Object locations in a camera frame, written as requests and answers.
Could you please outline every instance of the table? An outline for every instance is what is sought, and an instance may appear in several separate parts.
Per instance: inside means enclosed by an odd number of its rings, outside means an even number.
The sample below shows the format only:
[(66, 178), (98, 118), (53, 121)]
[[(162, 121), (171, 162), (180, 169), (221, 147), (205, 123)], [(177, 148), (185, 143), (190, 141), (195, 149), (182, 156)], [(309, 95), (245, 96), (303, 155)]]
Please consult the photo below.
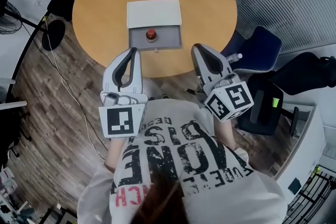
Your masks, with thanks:
[[(107, 67), (129, 48), (127, 2), (142, 0), (75, 0), (72, 23), (86, 53)], [(237, 22), (235, 0), (180, 0), (182, 49), (142, 51), (142, 75), (157, 78), (193, 70), (191, 47), (202, 43), (222, 51)]]

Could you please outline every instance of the person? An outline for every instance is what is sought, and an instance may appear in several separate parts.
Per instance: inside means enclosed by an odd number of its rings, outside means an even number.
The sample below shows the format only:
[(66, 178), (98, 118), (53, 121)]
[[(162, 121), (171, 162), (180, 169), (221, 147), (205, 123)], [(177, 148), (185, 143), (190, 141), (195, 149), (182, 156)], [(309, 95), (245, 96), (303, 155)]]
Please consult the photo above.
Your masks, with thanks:
[(282, 223), (277, 183), (248, 164), (230, 121), (197, 104), (149, 101), (136, 137), (110, 142), (78, 202), (79, 224)]

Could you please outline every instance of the wooden floor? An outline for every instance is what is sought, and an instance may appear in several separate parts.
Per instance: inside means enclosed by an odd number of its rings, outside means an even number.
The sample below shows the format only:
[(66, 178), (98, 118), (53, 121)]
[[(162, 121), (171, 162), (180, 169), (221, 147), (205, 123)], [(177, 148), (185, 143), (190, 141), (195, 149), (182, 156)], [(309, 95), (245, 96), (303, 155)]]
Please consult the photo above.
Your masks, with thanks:
[[(101, 141), (105, 146), (108, 141), (103, 139), (98, 112), (104, 68), (83, 51), (72, 24), (65, 23), (66, 34), (54, 51), (57, 64), (97, 134), (89, 126), (91, 140), (105, 157), (106, 149)], [(35, 38), (38, 46), (40, 40), (39, 33)], [(44, 53), (55, 64), (51, 52)], [(31, 116), (23, 121), (23, 129), (33, 140), (22, 138), (18, 145), (20, 157), (11, 156), (8, 165), (19, 185), (20, 199), (28, 200), (41, 215), (57, 204), (55, 193), (77, 201), (101, 160), (89, 142), (81, 108), (62, 85), (58, 71), (34, 43), (27, 51), (16, 80), (12, 93), (28, 102)], [(197, 78), (190, 72), (170, 78), (145, 79), (144, 93), (153, 96), (167, 93), (172, 98), (195, 102), (195, 97), (185, 90), (195, 89), (196, 85)], [(249, 153), (251, 165), (271, 176), (284, 163), (295, 143), (286, 135), (288, 124), (284, 119), (282, 123), (271, 137), (234, 132), (237, 143)], [(76, 211), (74, 202), (61, 195), (57, 198), (64, 207)]]

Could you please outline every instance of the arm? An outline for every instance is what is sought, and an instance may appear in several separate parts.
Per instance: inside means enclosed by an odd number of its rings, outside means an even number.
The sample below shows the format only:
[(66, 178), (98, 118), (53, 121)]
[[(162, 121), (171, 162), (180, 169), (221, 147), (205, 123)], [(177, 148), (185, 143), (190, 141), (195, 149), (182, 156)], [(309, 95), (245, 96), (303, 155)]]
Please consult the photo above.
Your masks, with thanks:
[(110, 190), (119, 155), (126, 138), (111, 141), (105, 164), (99, 165), (89, 185), (78, 200), (78, 224), (111, 223)]
[(233, 151), (236, 149), (236, 142), (233, 137), (231, 121), (221, 122), (214, 117), (215, 136)]

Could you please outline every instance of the brown hair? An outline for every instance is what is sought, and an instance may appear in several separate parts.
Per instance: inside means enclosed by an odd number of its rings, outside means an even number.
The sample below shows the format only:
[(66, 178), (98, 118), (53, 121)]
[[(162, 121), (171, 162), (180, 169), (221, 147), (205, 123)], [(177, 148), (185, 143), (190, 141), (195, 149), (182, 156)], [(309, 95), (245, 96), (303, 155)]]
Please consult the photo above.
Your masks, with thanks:
[(131, 224), (189, 223), (179, 181), (154, 173), (154, 182)]

